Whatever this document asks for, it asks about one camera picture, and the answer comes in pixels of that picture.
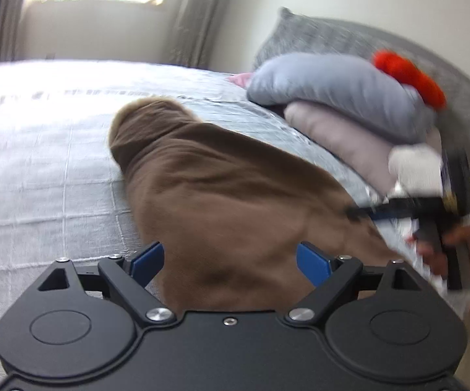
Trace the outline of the brown coat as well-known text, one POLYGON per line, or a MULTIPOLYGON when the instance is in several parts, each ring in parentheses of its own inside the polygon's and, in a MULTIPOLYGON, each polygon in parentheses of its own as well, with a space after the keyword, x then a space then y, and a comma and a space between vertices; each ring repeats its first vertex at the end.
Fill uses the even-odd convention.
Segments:
POLYGON ((395 253, 332 175, 253 138, 200 121, 180 103, 121 108, 108 146, 138 235, 164 248, 155 283, 176 312, 287 311, 312 284, 296 249, 384 266, 395 253))

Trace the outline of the grey checked bedspread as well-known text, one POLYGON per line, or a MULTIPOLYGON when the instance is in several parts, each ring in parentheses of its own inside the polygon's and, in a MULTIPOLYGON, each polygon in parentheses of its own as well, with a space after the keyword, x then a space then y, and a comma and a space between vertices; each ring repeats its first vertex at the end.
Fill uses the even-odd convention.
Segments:
POLYGON ((0 64, 0 316, 58 258, 140 247, 107 134, 123 105, 177 100, 200 119, 325 169, 359 203, 372 187, 224 73, 110 61, 0 64))

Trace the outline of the pink small cloth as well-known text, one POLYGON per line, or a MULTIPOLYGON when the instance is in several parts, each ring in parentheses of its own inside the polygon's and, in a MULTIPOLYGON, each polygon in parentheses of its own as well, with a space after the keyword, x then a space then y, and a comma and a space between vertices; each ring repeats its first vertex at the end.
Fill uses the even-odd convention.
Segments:
POLYGON ((230 83, 238 87, 246 89, 251 84, 252 76, 253 76, 252 72, 237 73, 237 74, 230 75, 230 77, 228 78, 228 81, 230 81, 230 83))

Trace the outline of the grey plush toy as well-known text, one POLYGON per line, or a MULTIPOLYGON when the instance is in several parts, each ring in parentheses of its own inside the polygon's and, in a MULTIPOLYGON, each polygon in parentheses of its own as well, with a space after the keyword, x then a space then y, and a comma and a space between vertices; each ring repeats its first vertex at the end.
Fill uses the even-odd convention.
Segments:
POLYGON ((247 99, 261 106, 296 101, 329 106, 398 144, 416 144, 436 125, 436 112, 415 88, 402 85, 361 57, 289 53, 252 75, 247 99))

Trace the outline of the grey window curtain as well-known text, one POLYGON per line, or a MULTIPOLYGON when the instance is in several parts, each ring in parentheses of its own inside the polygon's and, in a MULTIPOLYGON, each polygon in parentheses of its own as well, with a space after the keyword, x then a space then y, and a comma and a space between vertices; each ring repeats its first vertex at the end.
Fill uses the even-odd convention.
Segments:
POLYGON ((164 62, 208 68, 221 21, 230 0, 181 0, 169 33, 164 62))

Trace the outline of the grey knitted pillow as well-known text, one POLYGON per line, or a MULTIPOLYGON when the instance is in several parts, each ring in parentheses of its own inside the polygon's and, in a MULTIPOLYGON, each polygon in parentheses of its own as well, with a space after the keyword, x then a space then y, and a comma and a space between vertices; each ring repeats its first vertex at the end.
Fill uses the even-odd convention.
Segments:
POLYGON ((270 58, 291 52, 330 52, 371 59, 379 50, 394 51, 409 59, 439 84, 448 110, 437 118, 437 129, 447 147, 466 150, 470 165, 470 78, 435 53, 401 36, 351 21, 308 17, 283 7, 252 67, 257 69, 270 58))

